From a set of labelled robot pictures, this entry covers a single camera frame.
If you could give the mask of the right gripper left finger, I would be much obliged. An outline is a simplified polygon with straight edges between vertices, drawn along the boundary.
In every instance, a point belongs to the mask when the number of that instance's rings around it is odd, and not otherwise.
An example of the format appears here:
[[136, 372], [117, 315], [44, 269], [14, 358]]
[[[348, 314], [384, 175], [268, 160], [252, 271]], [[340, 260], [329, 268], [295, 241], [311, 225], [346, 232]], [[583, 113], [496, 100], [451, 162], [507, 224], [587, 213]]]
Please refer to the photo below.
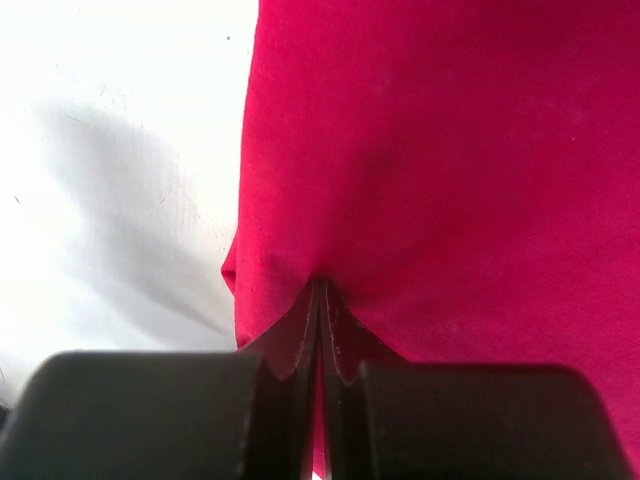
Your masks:
[[51, 357], [2, 425], [2, 477], [310, 478], [320, 291], [235, 353]]

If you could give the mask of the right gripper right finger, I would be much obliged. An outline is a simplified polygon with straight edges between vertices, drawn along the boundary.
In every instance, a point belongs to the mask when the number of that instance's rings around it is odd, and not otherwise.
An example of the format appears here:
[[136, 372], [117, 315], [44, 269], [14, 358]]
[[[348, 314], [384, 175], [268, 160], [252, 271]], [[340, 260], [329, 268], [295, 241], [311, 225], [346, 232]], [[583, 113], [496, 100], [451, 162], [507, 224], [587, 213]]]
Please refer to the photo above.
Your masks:
[[330, 479], [630, 479], [604, 405], [553, 364], [411, 363], [319, 286]]

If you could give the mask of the magenta t shirt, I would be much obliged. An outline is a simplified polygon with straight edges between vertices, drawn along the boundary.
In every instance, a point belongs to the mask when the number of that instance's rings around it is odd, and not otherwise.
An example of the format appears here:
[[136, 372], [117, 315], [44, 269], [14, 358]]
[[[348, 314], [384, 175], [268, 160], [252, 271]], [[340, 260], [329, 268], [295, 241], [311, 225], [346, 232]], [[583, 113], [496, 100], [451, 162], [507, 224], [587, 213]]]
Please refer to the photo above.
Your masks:
[[263, 1], [238, 226], [245, 345], [310, 278], [404, 357], [553, 362], [639, 461], [639, 5]]

